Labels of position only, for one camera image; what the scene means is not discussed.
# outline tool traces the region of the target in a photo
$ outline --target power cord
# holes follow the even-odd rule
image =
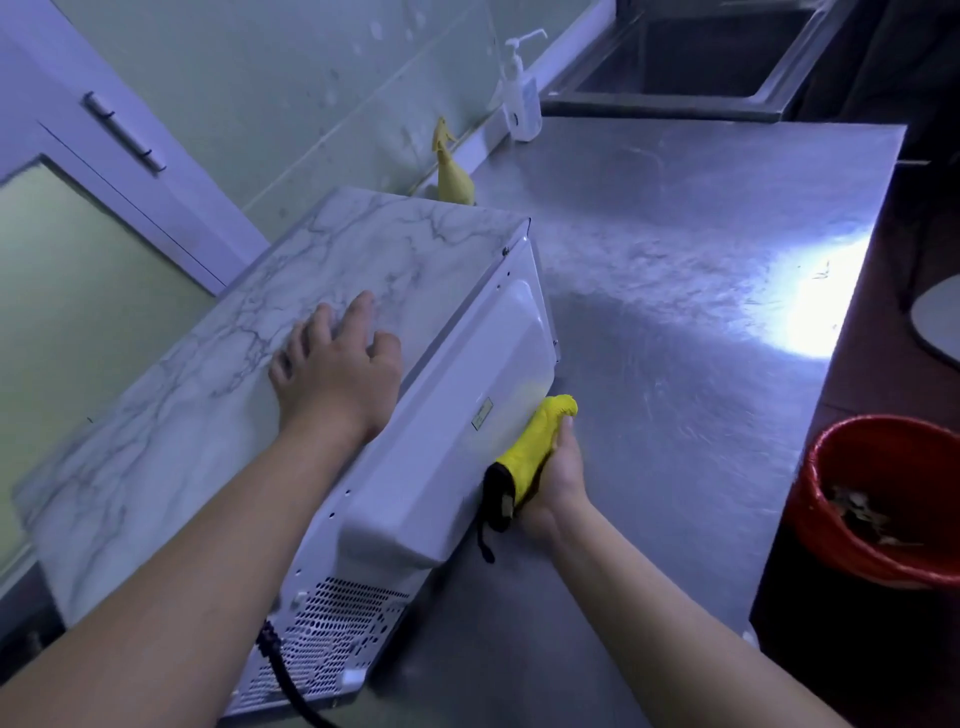
[[[333,723],[313,710],[303,695],[300,694],[293,678],[287,672],[287,666],[283,664],[283,654],[280,651],[282,645],[283,642],[274,630],[274,626],[270,624],[268,619],[264,620],[263,626],[260,627],[260,634],[256,636],[256,646],[260,650],[260,654],[267,658],[270,663],[270,668],[274,671],[276,683],[280,686],[283,696],[290,701],[290,705],[300,714],[300,717],[310,725],[316,728],[336,728]]]

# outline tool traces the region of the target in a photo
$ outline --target left hand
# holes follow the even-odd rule
[[[387,425],[403,360],[399,339],[386,331],[373,335],[367,352],[372,316],[373,293],[364,291],[350,304],[335,339],[330,331],[333,309],[327,303],[294,326],[286,347],[270,363],[281,432],[334,423],[358,447]]]

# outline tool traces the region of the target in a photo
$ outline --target stainless steel countertop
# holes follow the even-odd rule
[[[473,175],[533,218],[590,497],[729,627],[747,625],[902,128],[547,118]],[[344,726],[638,726],[519,528],[470,534]]]

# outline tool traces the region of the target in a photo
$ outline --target right hand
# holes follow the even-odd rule
[[[573,434],[573,418],[563,417],[543,470],[540,488],[520,511],[527,532],[538,541],[550,542],[559,532],[567,509],[589,506],[584,482],[584,459]]]

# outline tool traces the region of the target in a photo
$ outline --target backsplash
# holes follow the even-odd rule
[[[55,1],[270,240],[337,184],[407,191],[438,116],[460,135],[492,110],[498,40],[552,40],[589,5]]]

